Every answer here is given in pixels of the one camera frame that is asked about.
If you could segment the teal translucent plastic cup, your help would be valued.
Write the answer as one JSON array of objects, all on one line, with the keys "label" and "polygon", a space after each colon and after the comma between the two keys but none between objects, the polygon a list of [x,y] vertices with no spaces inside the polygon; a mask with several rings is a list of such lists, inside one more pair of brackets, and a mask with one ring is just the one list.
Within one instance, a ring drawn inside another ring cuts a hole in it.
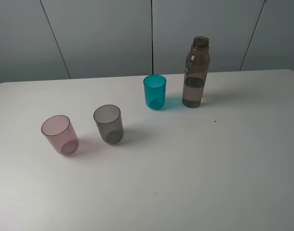
[{"label": "teal translucent plastic cup", "polygon": [[149,75],[144,78],[145,103],[152,110],[159,110],[165,104],[166,78],[161,75]]}]

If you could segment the grey translucent plastic cup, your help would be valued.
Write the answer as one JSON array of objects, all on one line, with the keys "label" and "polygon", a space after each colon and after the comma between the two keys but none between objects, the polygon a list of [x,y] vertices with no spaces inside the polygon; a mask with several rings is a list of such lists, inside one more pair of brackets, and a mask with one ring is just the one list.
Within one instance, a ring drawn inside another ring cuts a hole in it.
[{"label": "grey translucent plastic cup", "polygon": [[108,144],[116,144],[123,138],[121,111],[115,105],[106,104],[94,112],[94,120],[102,140]]}]

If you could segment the pink translucent plastic cup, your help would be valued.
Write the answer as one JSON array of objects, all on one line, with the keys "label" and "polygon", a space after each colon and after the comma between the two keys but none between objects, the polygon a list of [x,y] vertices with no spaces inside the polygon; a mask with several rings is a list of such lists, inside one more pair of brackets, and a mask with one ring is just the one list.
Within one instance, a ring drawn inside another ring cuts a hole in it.
[{"label": "pink translucent plastic cup", "polygon": [[66,115],[54,115],[45,120],[41,132],[61,155],[72,155],[79,147],[79,139]]}]

